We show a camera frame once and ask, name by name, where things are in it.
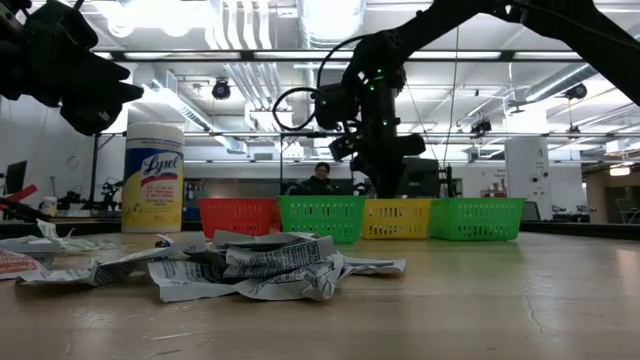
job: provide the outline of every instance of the table surface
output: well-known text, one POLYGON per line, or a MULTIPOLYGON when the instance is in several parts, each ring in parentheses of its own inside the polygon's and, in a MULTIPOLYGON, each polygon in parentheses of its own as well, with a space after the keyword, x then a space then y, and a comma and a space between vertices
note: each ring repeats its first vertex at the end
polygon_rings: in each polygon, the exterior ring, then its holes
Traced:
MULTIPOLYGON (((187 234, 176 234, 180 239, 187 234)), ((102 235, 122 252, 154 236, 102 235)), ((520 235, 509 243, 361 241, 403 277, 351 276, 334 297, 163 304, 145 276, 101 288, 0 283, 5 359, 637 359, 640 242, 520 235)), ((58 268, 88 256, 58 257, 58 268)))

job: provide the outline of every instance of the newspaper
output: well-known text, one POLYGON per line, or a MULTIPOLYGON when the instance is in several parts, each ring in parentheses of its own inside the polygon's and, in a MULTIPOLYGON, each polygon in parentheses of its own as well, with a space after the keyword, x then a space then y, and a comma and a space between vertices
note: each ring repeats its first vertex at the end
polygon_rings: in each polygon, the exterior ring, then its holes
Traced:
POLYGON ((30 256, 0 250, 0 280, 46 271, 43 264, 30 256))
POLYGON ((160 287, 164 302, 196 300, 235 293, 229 284, 220 283, 222 271, 210 264, 165 260, 148 263, 149 275, 160 287))
POLYGON ((330 299, 344 266, 344 256, 333 254, 270 279, 248 279, 233 286, 240 294, 258 300, 316 301, 330 299))
POLYGON ((344 258, 344 269, 340 275, 340 279, 351 275, 397 275, 404 272, 407 264, 405 259, 399 260, 372 260, 358 259, 352 257, 344 258))
POLYGON ((227 231, 216 231, 213 245, 219 252, 225 252, 229 246, 255 251, 272 251, 293 243, 311 242, 320 238, 310 233, 279 233, 264 236, 236 234, 227 231))
POLYGON ((65 252, 89 252, 97 250, 112 250, 118 246, 110 240, 89 241, 84 239, 71 239, 73 229, 61 238, 56 231, 56 225, 38 219, 38 228, 42 235, 51 242, 59 244, 65 252))
POLYGON ((295 243, 268 252, 242 249, 231 245, 226 253, 229 267, 225 270, 224 277, 272 277, 311 265, 335 253, 336 248, 331 236, 295 243))
POLYGON ((62 248, 60 244, 48 239, 25 236, 0 240, 0 250, 27 255, 48 268, 62 248))
POLYGON ((102 286, 113 282, 124 281, 132 272, 144 270, 141 263, 163 260, 182 253, 203 252, 207 249, 204 239, 192 237, 189 240, 173 242, 170 238, 159 235, 168 240, 170 246, 153 248, 129 254, 115 261, 100 263, 92 259, 89 267, 77 270, 42 271, 18 277, 17 283, 57 283, 57 284, 88 284, 102 286))

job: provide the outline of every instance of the wire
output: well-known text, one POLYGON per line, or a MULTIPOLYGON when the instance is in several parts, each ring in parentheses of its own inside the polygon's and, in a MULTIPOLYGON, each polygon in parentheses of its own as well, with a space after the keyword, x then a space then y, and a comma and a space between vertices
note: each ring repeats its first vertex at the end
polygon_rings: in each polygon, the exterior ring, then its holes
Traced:
POLYGON ((451 129, 453 129, 453 110, 456 104, 456 82, 458 78, 458 51, 460 50, 460 27, 456 28, 456 58, 453 65, 453 87, 451 90, 451 114, 449 116, 449 131, 447 131, 447 140, 444 146, 444 158, 442 159, 442 168, 447 167, 447 152, 449 151, 449 139, 451 138, 451 129))
POLYGON ((295 87, 293 89, 289 89, 283 92, 282 95, 278 97, 278 100, 276 100, 276 102, 273 104, 273 108, 271 109, 271 115, 273 115, 273 119, 276 121, 276 124, 278 124, 278 126, 280 126, 281 128, 287 131, 300 131, 304 129, 307 125, 309 125, 309 123, 313 121, 313 119, 316 117, 316 110, 314 110, 313 113, 309 115, 309 118, 302 123, 302 125, 296 126, 296 127, 288 127, 280 121, 280 118, 278 117, 278 108, 280 107, 280 103, 283 102, 284 99, 286 99, 289 95, 299 93, 299 92, 310 92, 312 94, 315 94, 316 96, 321 96, 321 97, 326 95, 323 91, 320 91, 318 89, 314 89, 311 87, 304 87, 304 86, 295 87))
POLYGON ((416 116, 418 117, 418 121, 422 126, 422 131, 424 132, 427 142, 429 143, 429 147, 431 148, 431 152, 433 153, 433 158, 438 161, 438 156, 436 155, 436 150, 433 148, 433 144, 431 140, 429 140, 429 134, 427 133, 427 128, 424 126, 424 122, 422 121, 422 117, 420 116, 420 111, 418 111, 418 105, 416 104, 415 99, 413 98, 413 93, 411 92, 411 87, 407 84, 407 90, 409 91, 409 96, 411 97, 411 102, 413 103, 413 108, 416 110, 416 116))
POLYGON ((358 41, 358 40, 362 40, 366 35, 361 35, 361 36, 356 36, 350 39, 347 39, 343 42, 341 42, 340 44, 336 45, 333 47, 333 49, 331 49, 331 51, 329 51, 329 53, 327 54, 327 56, 324 57, 324 59, 322 59, 322 62, 320 63, 320 67, 318 68, 318 80, 317 80, 317 84, 316 84, 316 89, 311 88, 311 87, 296 87, 296 88, 292 88, 289 89, 287 91, 285 91, 284 93, 282 93, 282 95, 280 95, 278 97, 278 99, 276 100, 276 102, 273 104, 273 108, 271 109, 271 114, 273 115, 273 119, 276 121, 276 124, 278 124, 278 126, 280 126, 282 129, 287 130, 287 131, 300 131, 302 129, 304 129, 307 125, 309 125, 309 123, 311 121, 313 121, 313 119, 316 117, 316 111, 314 110, 313 113, 311 113, 311 115, 309 115, 309 118, 302 123, 302 125, 300 126, 296 126, 296 127, 288 127, 284 124, 282 124, 282 122, 280 121, 280 118, 278 117, 277 114, 277 109, 280 106, 280 103, 282 103, 282 101, 284 101, 284 99, 292 94, 298 93, 298 92, 310 92, 312 94, 315 94, 316 96, 326 96, 326 94, 322 91, 319 90, 320 89, 320 79, 322 78, 322 71, 324 70, 324 66, 327 63, 327 61, 329 61, 329 59, 331 58, 331 55, 333 55, 336 51, 340 50, 340 48, 351 44, 352 42, 358 41))
POLYGON ((564 16, 564 15, 562 15, 560 13, 557 13, 557 12, 555 12, 553 10, 545 9, 545 8, 543 8, 541 6, 531 5, 531 4, 528 4, 528 3, 521 2, 521 1, 514 1, 513 3, 517 4, 518 6, 520 6, 523 9, 542 12, 542 13, 545 13, 547 15, 551 15, 551 16, 553 16, 555 18, 558 18, 560 20, 566 21, 566 22, 568 22, 569 24, 571 24, 573 26, 579 27, 584 31, 587 31, 587 32, 589 32, 589 33, 591 33, 593 35, 599 36, 599 37, 601 37, 603 39, 609 40, 609 41, 611 41, 613 43, 616 43, 616 44, 618 44, 620 46, 624 46, 624 47, 627 47, 627 48, 630 48, 630 49, 634 49, 634 50, 640 50, 640 45, 638 45, 638 44, 633 44, 633 43, 626 42, 624 40, 616 39, 616 38, 614 38, 612 36, 609 36, 607 34, 601 33, 598 30, 594 30, 594 29, 592 29, 592 28, 590 28, 590 27, 588 27, 586 25, 582 25, 579 22, 577 22, 577 21, 575 21, 575 20, 573 20, 573 19, 571 19, 569 17, 566 17, 566 16, 564 16))
POLYGON ((356 42, 356 41, 360 41, 362 39, 364 39, 367 35, 360 35, 360 36, 355 36, 352 37, 350 39, 347 39, 343 42, 341 42, 340 44, 336 45, 333 47, 333 49, 331 49, 331 51, 329 51, 329 53, 327 54, 327 56, 324 57, 324 59, 322 59, 322 62, 320 63, 320 67, 318 68, 318 79, 316 80, 316 87, 319 89, 320 88, 320 80, 322 79, 322 71, 324 70, 324 66, 327 64, 327 62, 329 61, 329 59, 331 58, 331 55, 333 55, 336 51, 340 50, 341 48, 356 42))
POLYGON ((73 4, 73 8, 76 10, 80 10, 80 8, 82 7, 82 4, 84 4, 84 0, 77 0, 75 4, 73 4))

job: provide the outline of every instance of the green basket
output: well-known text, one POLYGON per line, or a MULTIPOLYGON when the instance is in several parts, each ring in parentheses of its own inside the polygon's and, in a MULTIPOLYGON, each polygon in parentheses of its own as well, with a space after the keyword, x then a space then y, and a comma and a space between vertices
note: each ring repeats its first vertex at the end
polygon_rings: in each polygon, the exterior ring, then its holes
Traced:
POLYGON ((360 239, 363 196, 281 196, 282 230, 331 235, 333 242, 360 239))
POLYGON ((457 241, 518 237, 525 199, 441 199, 431 203, 431 237, 457 241))

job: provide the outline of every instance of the white wall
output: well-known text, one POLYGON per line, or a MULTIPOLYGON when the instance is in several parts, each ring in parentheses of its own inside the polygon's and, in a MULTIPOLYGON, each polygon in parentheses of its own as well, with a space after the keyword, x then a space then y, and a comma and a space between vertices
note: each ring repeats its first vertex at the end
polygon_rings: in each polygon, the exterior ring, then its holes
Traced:
POLYGON ((77 133, 56 109, 49 109, 29 96, 19 101, 0 99, 0 172, 7 165, 27 160, 25 187, 38 192, 24 202, 37 206, 44 196, 57 195, 80 185, 88 195, 93 140, 77 133))

